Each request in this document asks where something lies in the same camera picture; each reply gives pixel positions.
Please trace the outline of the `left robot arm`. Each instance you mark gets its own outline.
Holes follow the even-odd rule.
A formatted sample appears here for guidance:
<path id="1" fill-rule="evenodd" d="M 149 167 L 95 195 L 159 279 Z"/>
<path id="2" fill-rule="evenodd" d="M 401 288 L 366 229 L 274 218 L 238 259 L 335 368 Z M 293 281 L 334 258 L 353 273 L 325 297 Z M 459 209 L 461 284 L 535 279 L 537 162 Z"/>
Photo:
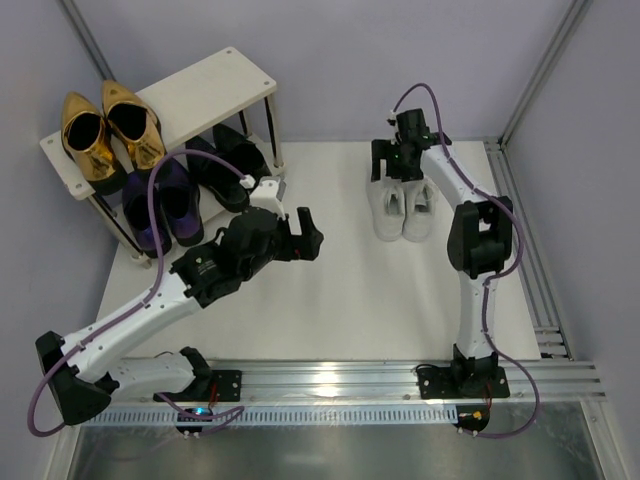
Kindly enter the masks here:
<path id="1" fill-rule="evenodd" d="M 192 247 L 149 290 L 83 330 L 49 331 L 36 341 L 45 381 L 65 426 L 87 422 L 114 400 L 206 400 L 214 372 L 192 347 L 151 359 L 129 353 L 173 323 L 237 292 L 272 261 L 313 261 L 324 240 L 307 207 L 297 210 L 301 232 L 287 217 L 250 207 L 222 230 L 219 241 Z"/>

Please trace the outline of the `purple loafer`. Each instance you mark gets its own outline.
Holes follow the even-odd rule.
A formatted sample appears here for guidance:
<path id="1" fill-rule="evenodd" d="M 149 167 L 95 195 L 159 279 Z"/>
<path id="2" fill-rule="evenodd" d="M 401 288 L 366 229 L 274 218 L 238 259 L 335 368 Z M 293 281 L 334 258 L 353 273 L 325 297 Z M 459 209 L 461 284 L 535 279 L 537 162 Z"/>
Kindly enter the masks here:
<path id="1" fill-rule="evenodd" d="M 132 172 L 122 190 L 122 205 L 125 219 L 140 250 L 149 258 L 156 258 L 158 251 L 153 238 L 151 219 L 156 221 L 162 254 L 171 250 L 172 240 L 166 222 L 163 219 L 160 195 L 153 187 L 153 216 L 148 209 L 148 178 Z"/>
<path id="2" fill-rule="evenodd" d="M 169 230 L 178 244 L 192 247 L 200 243 L 204 238 L 200 190 L 188 170 L 177 160 L 168 160 L 157 188 Z"/>

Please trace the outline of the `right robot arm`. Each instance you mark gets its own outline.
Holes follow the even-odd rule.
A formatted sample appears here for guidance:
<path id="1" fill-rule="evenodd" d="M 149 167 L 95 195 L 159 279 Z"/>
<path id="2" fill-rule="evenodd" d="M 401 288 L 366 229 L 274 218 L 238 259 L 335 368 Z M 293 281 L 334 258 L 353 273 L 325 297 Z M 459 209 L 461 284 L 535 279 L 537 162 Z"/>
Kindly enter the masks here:
<path id="1" fill-rule="evenodd" d="M 421 396 L 507 398 L 492 339 L 496 288 L 489 280 L 512 254 L 512 202 L 483 190 L 457 160 L 449 138 L 430 130 L 422 110 L 391 113 L 388 122 L 393 137 L 371 144 L 372 180 L 430 180 L 453 210 L 446 252 L 459 278 L 459 330 L 448 366 L 417 368 Z"/>

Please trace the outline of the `gold loafer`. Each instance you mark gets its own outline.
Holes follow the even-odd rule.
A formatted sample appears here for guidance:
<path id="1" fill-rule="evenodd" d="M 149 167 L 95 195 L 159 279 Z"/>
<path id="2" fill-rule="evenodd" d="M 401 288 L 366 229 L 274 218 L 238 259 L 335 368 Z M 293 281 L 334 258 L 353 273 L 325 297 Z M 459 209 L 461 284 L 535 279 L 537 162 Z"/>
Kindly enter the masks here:
<path id="1" fill-rule="evenodd" d="M 101 100 L 107 124 L 125 147 L 134 170 L 148 176 L 167 153 L 155 111 L 114 80 L 103 82 Z"/>
<path id="2" fill-rule="evenodd" d="M 61 141 L 67 156 L 82 176 L 103 196 L 115 194 L 127 174 L 110 143 L 110 131 L 102 113 L 83 95 L 69 92 L 61 112 Z"/>

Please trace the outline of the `black loafer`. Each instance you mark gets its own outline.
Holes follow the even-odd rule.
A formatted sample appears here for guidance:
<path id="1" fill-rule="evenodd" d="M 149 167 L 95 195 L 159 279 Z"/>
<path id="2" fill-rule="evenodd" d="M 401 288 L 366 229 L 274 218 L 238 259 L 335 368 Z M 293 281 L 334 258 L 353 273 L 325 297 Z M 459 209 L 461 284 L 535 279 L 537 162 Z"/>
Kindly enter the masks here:
<path id="1" fill-rule="evenodd" d="M 190 174 L 210 191 L 216 200 L 229 212 L 239 213 L 249 205 L 247 191 L 240 184 L 240 177 L 216 161 L 187 154 Z"/>
<path id="2" fill-rule="evenodd" d="M 245 135 L 224 124 L 212 127 L 213 144 L 219 156 L 259 183 L 272 175 L 262 152 Z"/>

